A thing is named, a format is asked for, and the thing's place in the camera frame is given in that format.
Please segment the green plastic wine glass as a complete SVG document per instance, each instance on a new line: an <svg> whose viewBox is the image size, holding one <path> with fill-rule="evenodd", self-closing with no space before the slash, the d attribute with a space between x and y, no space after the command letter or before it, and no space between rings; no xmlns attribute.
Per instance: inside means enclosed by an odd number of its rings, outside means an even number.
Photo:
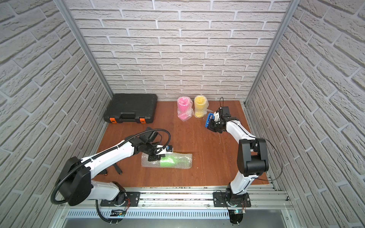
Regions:
<svg viewBox="0 0 365 228"><path fill-rule="evenodd" d="M188 169L190 167L189 159L180 156L166 156L160 159L160 167Z"/></svg>

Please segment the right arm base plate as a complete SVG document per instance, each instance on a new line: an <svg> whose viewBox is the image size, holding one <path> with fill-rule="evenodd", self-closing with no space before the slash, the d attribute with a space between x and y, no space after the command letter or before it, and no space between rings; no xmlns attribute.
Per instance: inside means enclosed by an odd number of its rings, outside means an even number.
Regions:
<svg viewBox="0 0 365 228"><path fill-rule="evenodd" d="M222 191L213 192L213 204L216 208L250 208L252 206L248 193L235 195Z"/></svg>

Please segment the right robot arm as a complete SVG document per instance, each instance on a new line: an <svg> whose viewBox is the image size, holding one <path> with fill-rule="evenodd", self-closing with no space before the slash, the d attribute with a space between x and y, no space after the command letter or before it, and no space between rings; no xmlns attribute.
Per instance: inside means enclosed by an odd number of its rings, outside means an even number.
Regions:
<svg viewBox="0 0 365 228"><path fill-rule="evenodd" d="M256 138L238 120L226 118L215 121L214 117L210 116L206 120L205 127L216 133L227 132L238 143L238 172L229 184L228 193L230 195L245 194L253 181L269 169L266 141Z"/></svg>

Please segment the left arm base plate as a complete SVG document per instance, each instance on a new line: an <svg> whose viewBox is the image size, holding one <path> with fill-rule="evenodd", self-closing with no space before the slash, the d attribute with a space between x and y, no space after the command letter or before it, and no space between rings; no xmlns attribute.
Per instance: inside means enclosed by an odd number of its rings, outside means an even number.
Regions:
<svg viewBox="0 0 365 228"><path fill-rule="evenodd" d="M100 203L102 207L137 207L140 199L140 192L119 193L114 200L103 199Z"/></svg>

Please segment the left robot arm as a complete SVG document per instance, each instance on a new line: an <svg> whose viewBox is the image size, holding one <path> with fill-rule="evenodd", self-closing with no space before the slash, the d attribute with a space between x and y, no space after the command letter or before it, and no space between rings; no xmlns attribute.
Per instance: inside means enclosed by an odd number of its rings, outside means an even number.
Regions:
<svg viewBox="0 0 365 228"><path fill-rule="evenodd" d="M105 183L93 179L125 158L138 153L163 155L168 149L166 144L150 142L148 136L130 136L98 154L82 159L74 156L65 163L50 201L55 205L68 203L75 206L86 200L108 200L122 205L125 202L125 189L122 186L116 182Z"/></svg>

